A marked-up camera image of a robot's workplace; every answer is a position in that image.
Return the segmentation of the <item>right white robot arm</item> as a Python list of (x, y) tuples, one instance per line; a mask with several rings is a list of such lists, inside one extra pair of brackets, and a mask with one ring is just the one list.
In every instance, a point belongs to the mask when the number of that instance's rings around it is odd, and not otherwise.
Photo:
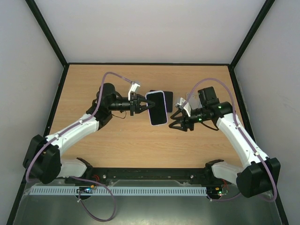
[(177, 111), (171, 116), (170, 128), (187, 132), (194, 130), (196, 123), (212, 121), (215, 130), (220, 130), (237, 152), (241, 167), (223, 160), (213, 160), (206, 164), (204, 172), (208, 183), (226, 180), (237, 186), (246, 198), (272, 191), (272, 200), (277, 197), (277, 181), (280, 162), (262, 151), (241, 124), (233, 105), (220, 102), (213, 87), (198, 91), (201, 107), (192, 109), (183, 98), (175, 105)]

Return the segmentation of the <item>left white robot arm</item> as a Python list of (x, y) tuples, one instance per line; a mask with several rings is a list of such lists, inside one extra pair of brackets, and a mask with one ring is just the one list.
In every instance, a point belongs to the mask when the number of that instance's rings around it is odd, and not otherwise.
[(113, 111), (128, 111), (134, 115), (153, 108), (155, 103), (137, 94), (138, 88), (139, 84), (133, 83), (128, 96), (122, 97), (113, 84), (104, 83), (92, 106), (79, 120), (52, 135), (33, 137), (23, 161), (26, 179), (33, 176), (48, 184), (60, 177), (82, 177), (90, 164), (81, 158), (62, 159), (63, 154), (84, 137), (107, 125)]

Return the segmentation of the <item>beige phone case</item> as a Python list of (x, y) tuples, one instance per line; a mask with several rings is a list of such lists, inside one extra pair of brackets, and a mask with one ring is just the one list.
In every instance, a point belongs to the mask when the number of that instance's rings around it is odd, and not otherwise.
[(196, 93), (193, 93), (193, 94), (191, 95), (190, 99), (188, 100), (188, 103), (189, 103), (189, 105), (190, 105), (190, 107), (191, 107), (192, 109), (198, 108), (197, 105), (196, 105), (196, 104), (197, 104), (196, 98), (199, 98), (198, 95), (197, 95)]

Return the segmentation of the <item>dark blue phone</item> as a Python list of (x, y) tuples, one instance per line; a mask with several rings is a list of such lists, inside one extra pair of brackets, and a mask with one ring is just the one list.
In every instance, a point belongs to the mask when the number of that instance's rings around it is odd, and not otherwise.
[(165, 95), (166, 111), (168, 113), (171, 113), (173, 111), (173, 92), (164, 91), (164, 95)]

